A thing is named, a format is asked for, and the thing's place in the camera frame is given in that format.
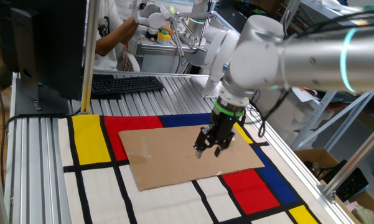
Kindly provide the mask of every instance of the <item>yellow rectangle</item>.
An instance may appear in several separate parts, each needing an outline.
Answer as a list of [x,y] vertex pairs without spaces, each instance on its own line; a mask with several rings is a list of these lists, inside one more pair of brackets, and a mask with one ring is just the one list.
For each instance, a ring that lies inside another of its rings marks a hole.
[[72,122],[80,165],[110,162],[111,158],[101,130],[100,116],[74,116]]
[[238,123],[234,124],[234,128],[242,135],[243,139],[245,139],[245,141],[248,144],[253,143],[253,141],[248,137],[248,135],[245,133],[245,131],[241,128],[241,126]]
[[289,210],[298,224],[318,224],[304,205]]

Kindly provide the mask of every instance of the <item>black keyboard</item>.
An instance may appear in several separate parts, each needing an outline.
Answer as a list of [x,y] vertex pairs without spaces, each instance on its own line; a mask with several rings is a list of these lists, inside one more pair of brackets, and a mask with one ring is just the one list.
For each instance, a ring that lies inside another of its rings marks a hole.
[[163,84],[156,77],[132,77],[115,78],[112,80],[93,80],[91,92],[95,95],[102,95],[161,89],[163,89]]

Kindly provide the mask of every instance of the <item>desk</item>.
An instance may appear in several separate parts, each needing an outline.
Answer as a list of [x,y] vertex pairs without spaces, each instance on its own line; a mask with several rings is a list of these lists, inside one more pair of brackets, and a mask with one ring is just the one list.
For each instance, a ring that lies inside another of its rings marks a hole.
[[[113,72],[117,77],[140,73]],[[91,112],[107,116],[147,116],[209,113],[213,100],[200,97],[190,84],[189,75],[157,76],[165,89],[161,92],[122,95],[121,100],[92,100]],[[10,116],[15,113],[15,78]],[[69,101],[72,111],[80,103]],[[258,124],[246,125],[257,129]],[[272,145],[298,179],[307,187],[336,223],[352,223],[338,205],[329,203],[316,184],[319,182],[285,142],[267,125],[264,138]],[[58,141],[58,119],[22,118],[9,125],[7,174],[4,203],[11,223],[70,223],[65,180]]]

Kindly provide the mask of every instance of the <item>person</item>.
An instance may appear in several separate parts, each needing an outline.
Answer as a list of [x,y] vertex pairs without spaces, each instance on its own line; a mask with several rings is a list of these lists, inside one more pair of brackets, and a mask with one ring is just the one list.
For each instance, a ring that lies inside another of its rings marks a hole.
[[134,17],[126,21],[119,18],[115,0],[101,0],[96,32],[94,69],[116,70],[118,60],[115,47],[127,44],[136,33],[138,23]]

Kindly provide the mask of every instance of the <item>green ring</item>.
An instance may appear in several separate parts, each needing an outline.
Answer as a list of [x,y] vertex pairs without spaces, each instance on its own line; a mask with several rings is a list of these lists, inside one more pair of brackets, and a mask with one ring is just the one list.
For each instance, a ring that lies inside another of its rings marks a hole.
[[239,118],[240,116],[242,116],[242,115],[245,113],[244,111],[242,111],[241,113],[237,113],[237,114],[232,113],[232,112],[230,112],[230,111],[228,111],[228,110],[222,108],[222,107],[217,103],[217,100],[216,100],[216,102],[214,102],[214,107],[216,107],[220,112],[225,113],[226,115],[231,116],[231,117],[236,116],[237,118]]

